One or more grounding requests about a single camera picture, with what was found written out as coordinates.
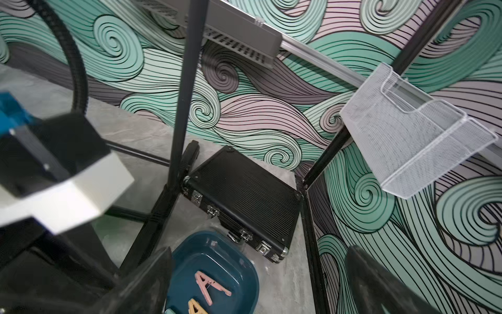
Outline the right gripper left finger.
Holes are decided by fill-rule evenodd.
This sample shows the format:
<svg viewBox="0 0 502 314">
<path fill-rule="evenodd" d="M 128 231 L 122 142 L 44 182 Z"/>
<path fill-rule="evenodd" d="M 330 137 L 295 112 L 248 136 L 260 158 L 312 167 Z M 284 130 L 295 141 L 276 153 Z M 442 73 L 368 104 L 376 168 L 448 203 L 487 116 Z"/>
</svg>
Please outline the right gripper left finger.
<svg viewBox="0 0 502 314">
<path fill-rule="evenodd" d="M 174 261 L 169 247 L 147 258 L 92 306 L 92 313 L 163 313 Z"/>
</svg>

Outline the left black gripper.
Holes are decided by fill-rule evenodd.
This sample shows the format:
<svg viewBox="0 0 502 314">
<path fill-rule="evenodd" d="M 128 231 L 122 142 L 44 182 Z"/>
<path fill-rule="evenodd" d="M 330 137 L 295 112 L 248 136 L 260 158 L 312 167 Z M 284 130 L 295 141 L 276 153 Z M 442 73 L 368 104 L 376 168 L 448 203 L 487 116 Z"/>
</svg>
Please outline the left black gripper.
<svg viewBox="0 0 502 314">
<path fill-rule="evenodd" d="M 2 313 L 81 313 L 119 279 L 89 223 L 59 235 L 34 219 L 1 228 Z"/>
</svg>

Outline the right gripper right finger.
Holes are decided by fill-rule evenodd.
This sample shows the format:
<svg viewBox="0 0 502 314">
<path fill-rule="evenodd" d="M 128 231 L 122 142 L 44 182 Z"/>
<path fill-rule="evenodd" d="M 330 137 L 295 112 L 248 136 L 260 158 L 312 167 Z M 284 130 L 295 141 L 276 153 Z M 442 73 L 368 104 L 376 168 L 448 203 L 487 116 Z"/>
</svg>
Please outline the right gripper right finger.
<svg viewBox="0 0 502 314">
<path fill-rule="evenodd" d="M 358 246 L 345 257 L 350 289 L 359 313 L 438 313 Z"/>
</svg>

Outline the orange wooden clothespin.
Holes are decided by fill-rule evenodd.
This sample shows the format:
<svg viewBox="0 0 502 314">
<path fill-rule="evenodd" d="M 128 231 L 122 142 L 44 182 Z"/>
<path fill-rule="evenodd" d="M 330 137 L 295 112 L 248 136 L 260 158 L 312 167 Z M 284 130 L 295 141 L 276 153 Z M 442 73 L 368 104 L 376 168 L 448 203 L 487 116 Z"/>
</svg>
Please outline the orange wooden clothespin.
<svg viewBox="0 0 502 314">
<path fill-rule="evenodd" d="M 189 314 L 208 314 L 208 312 L 193 298 L 188 301 Z"/>
</svg>

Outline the pink clothespin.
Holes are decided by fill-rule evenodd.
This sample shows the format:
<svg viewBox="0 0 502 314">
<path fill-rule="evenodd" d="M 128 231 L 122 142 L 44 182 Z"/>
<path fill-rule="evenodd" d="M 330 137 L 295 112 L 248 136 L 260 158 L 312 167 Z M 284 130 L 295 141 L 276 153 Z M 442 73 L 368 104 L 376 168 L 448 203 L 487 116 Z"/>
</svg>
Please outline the pink clothespin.
<svg viewBox="0 0 502 314">
<path fill-rule="evenodd" d="M 209 287 L 212 287 L 220 292 L 223 292 L 228 297 L 232 296 L 232 292 L 230 290 L 227 290 L 225 287 L 223 287 L 221 284 L 219 284 L 217 281 L 215 281 L 205 273 L 197 271 L 194 277 L 201 293 L 203 294 L 203 297 L 205 298 L 206 303 L 209 306 L 213 305 L 213 299 L 211 298 L 210 293 L 208 291 Z"/>
</svg>

